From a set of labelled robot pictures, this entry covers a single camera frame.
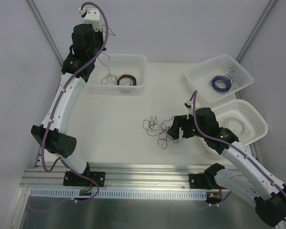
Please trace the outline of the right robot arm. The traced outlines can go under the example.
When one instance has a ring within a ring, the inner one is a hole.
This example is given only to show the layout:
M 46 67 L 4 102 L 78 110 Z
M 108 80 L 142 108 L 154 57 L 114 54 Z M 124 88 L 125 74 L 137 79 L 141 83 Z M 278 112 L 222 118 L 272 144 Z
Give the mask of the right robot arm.
M 204 171 L 209 188 L 224 187 L 251 205 L 268 226 L 286 222 L 286 184 L 272 175 L 245 151 L 238 137 L 219 125 L 210 108 L 199 108 L 192 114 L 176 115 L 167 131 L 174 140 L 199 137 L 217 154 L 230 161 L 243 178 L 234 177 L 223 165 L 215 163 Z

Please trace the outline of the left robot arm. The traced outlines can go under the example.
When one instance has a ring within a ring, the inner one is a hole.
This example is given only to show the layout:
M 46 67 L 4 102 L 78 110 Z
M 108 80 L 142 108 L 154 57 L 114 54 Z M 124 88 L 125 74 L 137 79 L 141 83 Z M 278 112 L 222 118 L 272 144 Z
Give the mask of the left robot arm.
M 92 186 L 89 164 L 74 152 L 77 139 L 66 133 L 75 103 L 95 68 L 96 58 L 104 50 L 103 34 L 84 23 L 73 28 L 71 39 L 50 110 L 40 125 L 32 126 L 31 134 L 41 147 L 41 163 L 46 172 L 53 170 L 45 164 L 45 152 L 48 152 L 68 168 L 64 185 Z

